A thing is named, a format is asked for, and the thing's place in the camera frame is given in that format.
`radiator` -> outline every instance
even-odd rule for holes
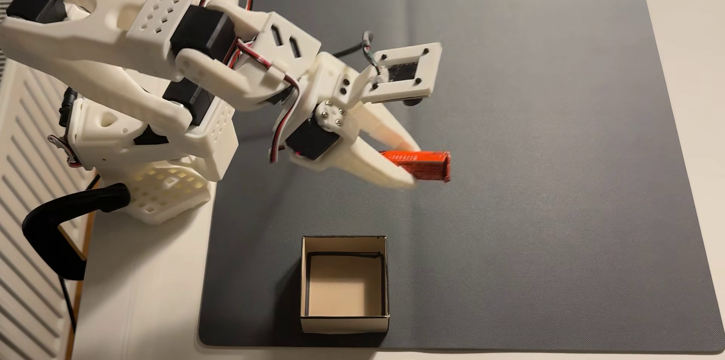
[[[12,0],[0,0],[0,18]],[[77,192],[90,172],[68,167],[46,137],[63,134],[58,108],[66,86],[0,52],[0,358],[65,358],[70,322],[57,275],[23,237],[33,208]],[[63,224],[78,245],[86,217]],[[68,281],[71,297],[76,283]]]

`black handle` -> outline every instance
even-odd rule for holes
[[[23,235],[55,273],[67,280],[82,281],[86,258],[66,238],[59,225],[96,210],[109,213],[130,202],[131,193],[123,183],[56,198],[36,207],[25,217]]]

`ventilation hole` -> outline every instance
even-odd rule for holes
[[[103,113],[101,116],[101,126],[104,128],[108,128],[113,125],[115,121],[118,121],[118,118],[112,113]]]
[[[281,46],[282,38],[279,36],[279,29],[277,28],[277,26],[272,25],[270,30],[272,31],[272,37],[274,37],[274,42],[275,44],[277,44],[277,47]]]
[[[302,54],[299,53],[299,47],[297,46],[297,40],[295,40],[295,37],[289,38],[289,45],[292,46],[292,53],[295,55],[295,58],[302,57]]]

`robotic arm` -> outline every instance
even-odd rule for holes
[[[97,169],[131,193],[125,211],[160,224],[210,198],[238,142],[231,117],[281,104],[270,161],[279,151],[313,170],[346,170],[375,184],[415,179],[359,137],[420,150],[382,102],[433,91],[440,43],[369,54],[358,73],[275,12],[212,0],[14,0],[0,24],[8,58],[83,95],[68,96],[62,138],[69,163]],[[163,97],[125,71],[172,82]]]

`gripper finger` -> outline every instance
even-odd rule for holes
[[[385,105],[358,102],[353,108],[352,114],[358,120],[361,131],[386,145],[390,150],[421,150],[410,133],[405,130]]]
[[[351,146],[329,155],[332,166],[382,187],[411,188],[415,178],[405,169],[381,155],[368,142],[358,137]]]

